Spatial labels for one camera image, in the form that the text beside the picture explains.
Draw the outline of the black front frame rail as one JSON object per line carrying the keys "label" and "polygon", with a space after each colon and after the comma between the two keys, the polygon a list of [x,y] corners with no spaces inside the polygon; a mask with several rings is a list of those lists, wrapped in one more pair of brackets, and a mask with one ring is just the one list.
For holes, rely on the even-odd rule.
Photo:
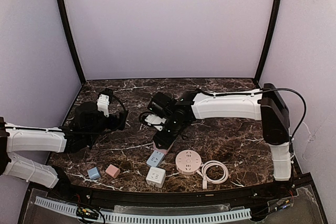
{"label": "black front frame rail", "polygon": [[277,182],[235,189],[202,191],[196,193],[133,193],[72,186],[79,194],[82,204],[101,208],[122,206],[145,207],[190,207],[230,204],[230,206],[257,207],[273,199],[289,197],[290,190],[297,195],[299,187],[312,182],[310,173],[295,177],[292,184],[281,185]]}

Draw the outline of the black frame post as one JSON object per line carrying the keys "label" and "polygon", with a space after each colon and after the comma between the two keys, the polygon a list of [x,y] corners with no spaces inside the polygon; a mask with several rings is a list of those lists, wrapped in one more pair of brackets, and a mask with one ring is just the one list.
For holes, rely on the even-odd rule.
{"label": "black frame post", "polygon": [[271,42],[272,42],[272,37],[274,34],[274,30],[275,30],[275,25],[277,22],[280,3],[281,3],[281,0],[273,0],[272,2],[272,8],[271,8],[269,24],[268,24],[268,28],[267,28],[267,32],[265,36],[264,45],[261,51],[257,70],[253,78],[254,84],[256,86],[258,86],[260,83],[260,79],[261,79],[261,76],[262,76],[262,73],[263,73],[263,70],[266,64],[267,56],[268,56],[269,49],[270,49]]}
{"label": "black frame post", "polygon": [[71,32],[70,23],[69,23],[67,11],[66,11],[65,0],[57,0],[57,5],[58,5],[58,10],[59,10],[63,30],[65,33],[67,45],[68,45],[70,55],[72,58],[72,62],[74,64],[74,67],[75,67],[75,70],[76,70],[76,73],[77,73],[77,76],[79,78],[81,85],[84,85],[86,83],[86,78],[85,78],[85,75],[84,75],[80,60],[79,60],[79,56],[78,56],[76,46],[75,46],[75,41],[74,41],[74,38]]}

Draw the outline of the white cube socket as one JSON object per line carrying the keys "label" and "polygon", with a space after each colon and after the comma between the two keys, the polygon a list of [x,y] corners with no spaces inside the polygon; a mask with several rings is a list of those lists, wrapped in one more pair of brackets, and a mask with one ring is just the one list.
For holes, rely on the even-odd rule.
{"label": "white cube socket", "polygon": [[150,167],[146,176],[146,183],[157,188],[162,188],[166,177],[166,170],[158,167]]}

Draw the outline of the round pink socket hub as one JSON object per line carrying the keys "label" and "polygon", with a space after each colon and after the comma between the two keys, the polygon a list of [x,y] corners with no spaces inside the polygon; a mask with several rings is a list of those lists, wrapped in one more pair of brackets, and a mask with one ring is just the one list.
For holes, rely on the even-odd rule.
{"label": "round pink socket hub", "polygon": [[175,165],[179,173],[183,175],[193,175],[200,169],[202,159],[196,151],[184,150],[177,154]]}

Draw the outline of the black right frame post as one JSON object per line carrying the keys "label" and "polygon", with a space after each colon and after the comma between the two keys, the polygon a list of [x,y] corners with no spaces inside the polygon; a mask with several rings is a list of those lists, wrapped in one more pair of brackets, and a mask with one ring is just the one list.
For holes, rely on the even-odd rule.
{"label": "black right frame post", "polygon": [[281,0],[273,0],[272,2],[272,8],[271,8],[269,24],[268,24],[268,28],[267,28],[267,32],[265,36],[264,45],[261,51],[257,70],[253,78],[254,84],[256,86],[258,86],[260,83],[260,79],[261,79],[261,76],[262,76],[262,73],[263,73],[263,70],[266,64],[267,56],[268,56],[269,49],[270,49],[271,42],[272,42],[272,37],[274,34],[274,30],[275,30],[275,25],[277,22],[280,3],[281,3]]}

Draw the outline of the light blue power strip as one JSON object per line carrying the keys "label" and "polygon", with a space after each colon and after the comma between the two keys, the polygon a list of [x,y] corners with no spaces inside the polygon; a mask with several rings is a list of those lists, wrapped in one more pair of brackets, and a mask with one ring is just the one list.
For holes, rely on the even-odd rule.
{"label": "light blue power strip", "polygon": [[164,153],[160,151],[154,151],[146,161],[146,164],[148,167],[159,167],[164,158]]}

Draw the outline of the small blue plug adapter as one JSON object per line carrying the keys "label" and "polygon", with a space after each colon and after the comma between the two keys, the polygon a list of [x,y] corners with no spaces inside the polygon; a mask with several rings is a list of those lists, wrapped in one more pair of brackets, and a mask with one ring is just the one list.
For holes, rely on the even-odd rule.
{"label": "small blue plug adapter", "polygon": [[88,176],[90,180],[96,180],[101,177],[100,172],[97,167],[91,168],[87,170]]}

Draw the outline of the black left frame post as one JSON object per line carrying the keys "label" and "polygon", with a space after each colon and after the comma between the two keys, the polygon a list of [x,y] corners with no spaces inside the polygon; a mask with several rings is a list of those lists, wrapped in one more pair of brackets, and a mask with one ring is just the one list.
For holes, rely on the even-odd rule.
{"label": "black left frame post", "polygon": [[79,78],[81,85],[84,85],[86,83],[86,78],[85,78],[85,75],[84,75],[80,60],[79,60],[79,56],[78,56],[76,46],[75,46],[75,41],[74,41],[74,38],[71,32],[70,23],[69,23],[67,11],[66,11],[65,0],[57,0],[57,5],[58,5],[58,10],[59,10],[63,30],[65,33],[67,45],[68,45],[70,55],[72,58],[72,62],[74,64],[74,67],[75,67],[75,70],[76,70],[76,73],[77,73],[77,76]]}

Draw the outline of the small pink plug adapter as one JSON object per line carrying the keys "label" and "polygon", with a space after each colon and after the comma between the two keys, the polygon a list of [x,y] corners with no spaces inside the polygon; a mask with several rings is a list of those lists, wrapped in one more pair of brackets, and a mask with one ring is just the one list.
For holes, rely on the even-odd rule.
{"label": "small pink plug adapter", "polygon": [[112,178],[117,178],[120,174],[120,168],[110,164],[106,170],[105,173],[111,176]]}

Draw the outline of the pink cube socket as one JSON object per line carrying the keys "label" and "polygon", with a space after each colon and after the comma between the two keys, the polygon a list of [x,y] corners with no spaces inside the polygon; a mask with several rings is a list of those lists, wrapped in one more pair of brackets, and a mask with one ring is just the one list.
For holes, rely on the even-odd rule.
{"label": "pink cube socket", "polygon": [[157,147],[156,143],[153,142],[153,149],[155,151],[163,153],[164,155],[166,155],[170,151],[170,149],[172,148],[172,146],[173,146],[173,144],[171,144],[168,148],[163,148],[162,146]]}

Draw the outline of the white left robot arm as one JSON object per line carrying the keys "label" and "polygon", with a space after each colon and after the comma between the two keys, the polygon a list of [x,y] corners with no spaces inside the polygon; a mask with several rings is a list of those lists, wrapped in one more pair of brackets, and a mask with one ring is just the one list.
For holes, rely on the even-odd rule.
{"label": "white left robot arm", "polygon": [[127,116],[126,109],[113,115],[108,105],[85,102],[75,109],[75,117],[68,126],[33,128],[1,120],[1,174],[47,188],[67,184],[69,179],[61,168],[40,164],[19,152],[76,153],[92,148],[99,136],[123,130]]}

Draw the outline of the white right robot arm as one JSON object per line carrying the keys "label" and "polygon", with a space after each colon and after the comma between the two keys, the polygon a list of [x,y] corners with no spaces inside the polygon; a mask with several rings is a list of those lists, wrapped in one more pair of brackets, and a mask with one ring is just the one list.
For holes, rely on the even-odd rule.
{"label": "white right robot arm", "polygon": [[292,176],[292,139],[289,109],[281,88],[271,83],[262,89],[215,93],[201,89],[186,91],[179,99],[156,93],[148,110],[139,117],[142,124],[156,128],[153,144],[167,151],[186,127],[196,120],[242,118],[262,122],[263,139],[271,150],[274,179],[288,181]]}

